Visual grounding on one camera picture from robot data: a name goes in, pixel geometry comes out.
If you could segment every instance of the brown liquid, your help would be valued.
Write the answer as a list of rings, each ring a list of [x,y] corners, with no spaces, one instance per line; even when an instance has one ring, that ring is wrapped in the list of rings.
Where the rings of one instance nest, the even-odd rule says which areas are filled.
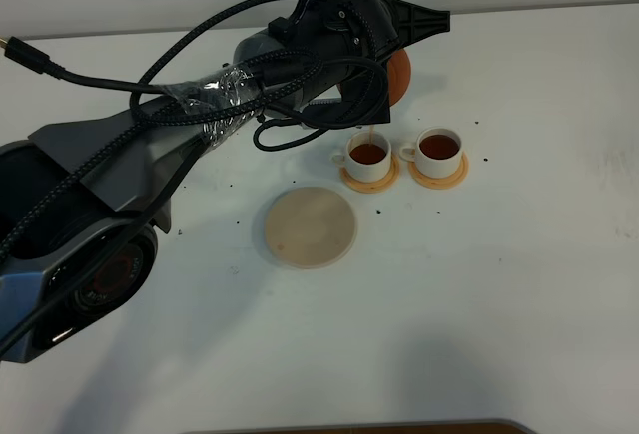
[[[459,145],[453,138],[446,135],[432,135],[421,141],[419,149],[434,160],[448,160],[457,154]]]
[[[374,165],[384,159],[386,152],[377,145],[359,145],[350,151],[350,156],[363,165]]]

